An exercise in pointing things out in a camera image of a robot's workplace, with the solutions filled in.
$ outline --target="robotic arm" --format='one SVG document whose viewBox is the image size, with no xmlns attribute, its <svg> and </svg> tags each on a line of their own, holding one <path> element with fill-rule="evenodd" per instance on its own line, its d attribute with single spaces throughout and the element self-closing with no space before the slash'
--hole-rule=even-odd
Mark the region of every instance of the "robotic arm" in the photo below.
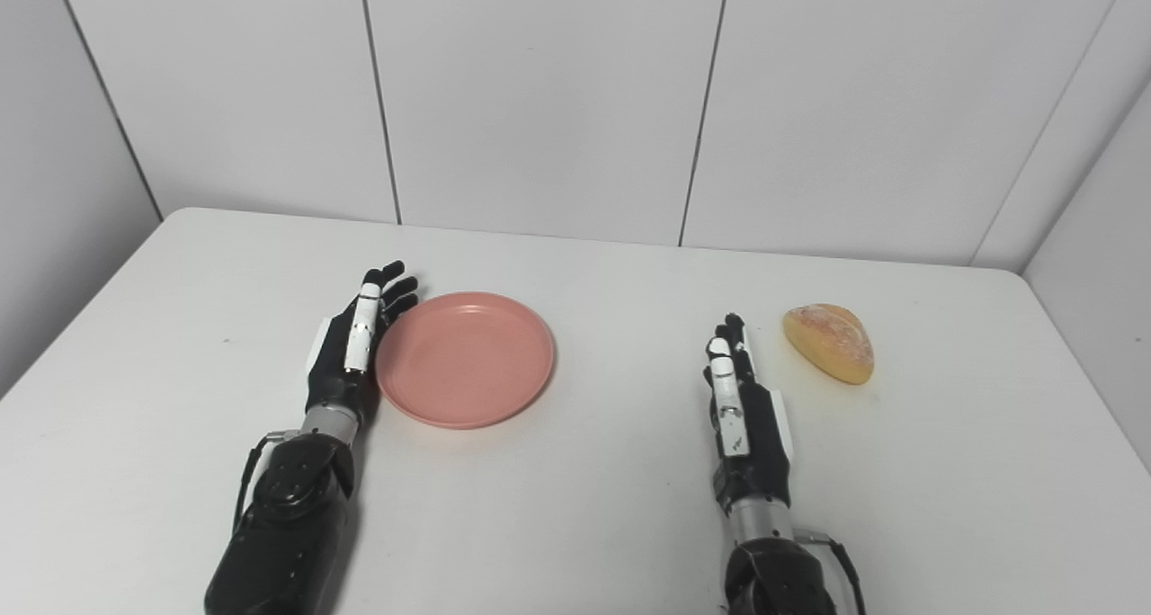
<svg viewBox="0 0 1151 615">
<path fill-rule="evenodd" d="M 268 433 L 241 481 L 233 537 L 204 598 L 207 615 L 312 615 L 340 548 L 355 488 L 351 445 L 376 400 L 372 358 L 380 336 L 416 305 L 417 281 L 391 263 L 364 276 L 330 319 L 307 377 L 299 430 Z M 279 442 L 244 510 L 264 447 Z"/>
<path fill-rule="evenodd" d="M 724 575 L 729 613 L 833 615 L 823 568 L 803 542 L 831 547 L 855 591 L 856 612 L 864 615 L 846 549 L 830 537 L 792 525 L 790 436 L 777 417 L 782 407 L 773 405 L 771 393 L 755 380 L 744 320 L 727 314 L 707 352 L 703 377 L 712 389 L 711 425 L 719 451 L 712 488 L 735 540 Z"/>
</svg>

